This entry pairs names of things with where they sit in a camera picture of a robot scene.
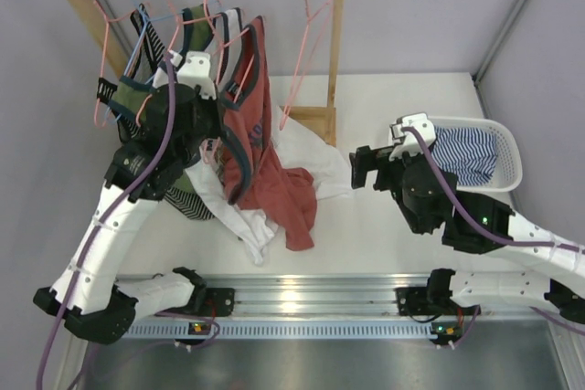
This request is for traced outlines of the red tank top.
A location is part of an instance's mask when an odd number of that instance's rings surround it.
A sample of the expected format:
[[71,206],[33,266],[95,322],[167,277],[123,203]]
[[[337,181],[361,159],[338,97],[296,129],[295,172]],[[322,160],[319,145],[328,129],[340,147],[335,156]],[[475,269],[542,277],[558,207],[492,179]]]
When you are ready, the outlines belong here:
[[224,145],[224,188],[228,203],[260,209],[282,227],[286,247],[314,247],[317,211],[314,179],[302,167],[286,169],[271,139],[271,93],[261,16],[243,29],[235,70],[218,95]]

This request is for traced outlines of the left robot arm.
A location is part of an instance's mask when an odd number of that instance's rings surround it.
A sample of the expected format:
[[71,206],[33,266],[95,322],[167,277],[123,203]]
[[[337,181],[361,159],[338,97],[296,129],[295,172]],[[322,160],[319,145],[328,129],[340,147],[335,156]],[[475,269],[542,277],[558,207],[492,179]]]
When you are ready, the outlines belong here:
[[194,315],[207,302],[206,281],[184,267],[134,284],[117,280],[143,224],[185,169],[199,161],[202,141],[219,128],[217,110],[199,86],[163,85],[144,112],[140,134],[112,157],[96,212],[73,258],[33,299],[91,343],[115,343],[135,321],[168,310]]

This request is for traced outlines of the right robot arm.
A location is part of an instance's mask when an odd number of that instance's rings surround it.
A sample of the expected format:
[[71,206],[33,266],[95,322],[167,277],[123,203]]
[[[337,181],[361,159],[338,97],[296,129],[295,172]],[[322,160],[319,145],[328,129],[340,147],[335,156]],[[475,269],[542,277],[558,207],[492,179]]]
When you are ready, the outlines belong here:
[[455,251],[508,259],[521,269],[486,273],[434,269],[426,287],[399,294],[400,312],[411,315],[471,312],[487,304],[510,304],[555,312],[584,322],[584,247],[527,220],[488,195],[459,191],[455,174],[443,171],[428,153],[393,156],[390,147],[363,146],[350,153],[351,185],[390,192],[409,229],[417,235],[439,229]]

